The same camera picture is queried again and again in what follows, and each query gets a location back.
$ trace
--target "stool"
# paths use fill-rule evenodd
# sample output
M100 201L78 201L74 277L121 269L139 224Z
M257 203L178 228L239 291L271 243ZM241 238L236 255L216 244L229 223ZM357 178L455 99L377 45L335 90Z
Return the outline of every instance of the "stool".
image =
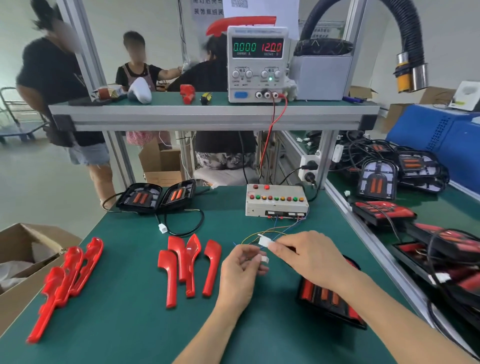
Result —
M258 182L257 172L245 167L245 174L249 183ZM210 185L216 184L218 186L244 186L246 185L243 169L238 170L213 170L210 168L199 168L193 173L196 180L204 180Z

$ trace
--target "blue power switch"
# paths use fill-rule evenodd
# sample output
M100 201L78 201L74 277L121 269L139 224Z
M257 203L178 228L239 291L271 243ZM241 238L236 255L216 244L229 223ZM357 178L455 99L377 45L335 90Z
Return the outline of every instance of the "blue power switch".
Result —
M246 91L237 91L235 92L235 98L247 98L248 92Z

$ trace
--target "red wire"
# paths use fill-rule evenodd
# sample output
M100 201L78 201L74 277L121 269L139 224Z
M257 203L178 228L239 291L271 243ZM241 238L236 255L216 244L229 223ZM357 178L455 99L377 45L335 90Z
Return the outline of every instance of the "red wire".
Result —
M260 172L262 171L262 164L263 164L263 161L264 161L265 152L266 152L267 147L268 147L268 141L270 140L270 134L272 133L272 128L273 128L274 124L277 121L280 120L280 118L283 116L283 114L285 114L285 110L287 110L287 106L288 106L288 100L287 100L287 98L285 97L284 94L279 94L278 97L282 97L285 100L285 106L283 107L283 110L280 113L280 115L278 116L278 118L274 119L275 118L275 99L274 99L274 114L273 114L273 117L272 117L272 123L270 124L270 127L268 128L267 140L265 142L265 147L264 147L264 151L262 153L262 158L260 158Z

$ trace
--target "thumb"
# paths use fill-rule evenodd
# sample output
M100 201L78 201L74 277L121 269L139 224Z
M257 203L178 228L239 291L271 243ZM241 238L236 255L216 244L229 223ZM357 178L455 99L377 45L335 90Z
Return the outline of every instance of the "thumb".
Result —
M250 261L250 264L248 264L247 268L245 269L245 273L249 276L255 277L257 275L257 271L258 271L258 268L260 267L261 262L262 262L262 256L260 254L257 254Z
M288 249L285 245L277 242L270 243L268 245L268 250L270 250L273 254L278 256L291 267L294 266L295 261L298 258L298 254Z

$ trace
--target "person's left hand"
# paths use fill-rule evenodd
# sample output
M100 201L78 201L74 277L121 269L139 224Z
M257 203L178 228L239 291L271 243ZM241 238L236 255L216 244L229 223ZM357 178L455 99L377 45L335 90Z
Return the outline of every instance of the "person's left hand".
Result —
M241 315L252 299L256 276L268 272L268 267L260 264L262 255L267 253L254 245L239 244L233 248L222 263L216 307L237 317Z

